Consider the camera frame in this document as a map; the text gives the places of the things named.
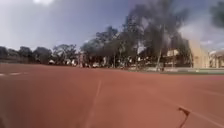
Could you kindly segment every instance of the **building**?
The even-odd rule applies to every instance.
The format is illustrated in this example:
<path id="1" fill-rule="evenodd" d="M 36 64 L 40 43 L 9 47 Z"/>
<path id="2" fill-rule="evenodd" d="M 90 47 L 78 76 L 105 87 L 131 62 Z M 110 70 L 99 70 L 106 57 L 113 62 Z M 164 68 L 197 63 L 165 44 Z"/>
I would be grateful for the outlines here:
<path id="1" fill-rule="evenodd" d="M 167 51 L 167 54 L 165 56 L 167 65 L 171 67 L 175 67 L 175 65 L 177 64 L 176 57 L 178 55 L 179 55 L 179 51 L 177 49 Z"/>
<path id="2" fill-rule="evenodd" d="M 78 66 L 79 67 L 84 67 L 84 64 L 85 64 L 85 61 L 86 61 L 86 58 L 85 58 L 85 54 L 83 52 L 79 52 L 77 54 L 77 60 L 78 60 Z"/>
<path id="3" fill-rule="evenodd" d="M 224 50 L 210 52 L 210 67 L 224 68 Z"/>
<path id="4" fill-rule="evenodd" d="M 209 68 L 209 52 L 204 50 L 198 41 L 189 40 L 189 47 L 192 54 L 193 68 Z"/>

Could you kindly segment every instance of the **red running track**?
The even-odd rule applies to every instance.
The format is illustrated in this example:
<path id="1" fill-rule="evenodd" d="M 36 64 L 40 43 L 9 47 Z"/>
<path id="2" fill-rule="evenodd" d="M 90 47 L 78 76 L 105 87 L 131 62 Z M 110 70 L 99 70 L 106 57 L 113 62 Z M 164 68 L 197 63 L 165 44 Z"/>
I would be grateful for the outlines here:
<path id="1" fill-rule="evenodd" d="M 184 128 L 224 127 L 223 76 L 16 64 L 0 74 L 0 128 L 178 128 L 180 107 Z"/>

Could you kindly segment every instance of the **building wall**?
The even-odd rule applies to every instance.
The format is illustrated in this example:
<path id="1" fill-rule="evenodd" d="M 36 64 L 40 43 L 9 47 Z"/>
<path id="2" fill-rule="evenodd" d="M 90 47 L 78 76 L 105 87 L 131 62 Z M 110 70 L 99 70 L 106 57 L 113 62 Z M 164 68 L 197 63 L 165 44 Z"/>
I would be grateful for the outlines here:
<path id="1" fill-rule="evenodd" d="M 212 68 L 223 68 L 224 67 L 224 59 L 223 57 L 212 56 L 210 60 L 210 64 Z"/>
<path id="2" fill-rule="evenodd" d="M 193 67 L 194 68 L 209 68 L 210 59 L 209 53 L 201 48 L 198 41 L 189 41 L 189 46 L 193 56 Z"/>

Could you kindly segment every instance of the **tan building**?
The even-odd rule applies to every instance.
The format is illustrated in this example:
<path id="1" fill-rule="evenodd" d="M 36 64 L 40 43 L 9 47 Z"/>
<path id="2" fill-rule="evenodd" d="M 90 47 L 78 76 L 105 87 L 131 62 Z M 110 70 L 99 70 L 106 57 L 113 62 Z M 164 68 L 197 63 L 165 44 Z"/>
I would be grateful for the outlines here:
<path id="1" fill-rule="evenodd" d="M 192 53 L 193 68 L 209 68 L 209 53 L 201 47 L 199 41 L 189 40 L 189 47 Z"/>
<path id="2" fill-rule="evenodd" d="M 177 56 L 179 54 L 178 50 L 174 49 L 174 50 L 169 50 L 167 52 L 167 56 L 168 57 L 172 57 L 172 56 Z"/>
<path id="3" fill-rule="evenodd" d="M 224 50 L 210 53 L 211 68 L 224 68 Z"/>

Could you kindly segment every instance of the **sky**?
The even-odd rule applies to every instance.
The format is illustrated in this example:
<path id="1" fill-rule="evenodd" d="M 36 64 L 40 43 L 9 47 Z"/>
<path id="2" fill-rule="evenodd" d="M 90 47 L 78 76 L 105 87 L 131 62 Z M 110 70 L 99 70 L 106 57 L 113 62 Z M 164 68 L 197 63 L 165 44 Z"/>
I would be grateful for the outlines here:
<path id="1" fill-rule="evenodd" d="M 0 0 L 0 46 L 53 48 L 77 44 L 109 25 L 121 28 L 136 4 L 150 0 Z M 220 0 L 177 0 L 190 16 L 182 35 L 198 40 L 208 50 L 224 48 L 224 29 L 212 25 L 209 9 Z"/>

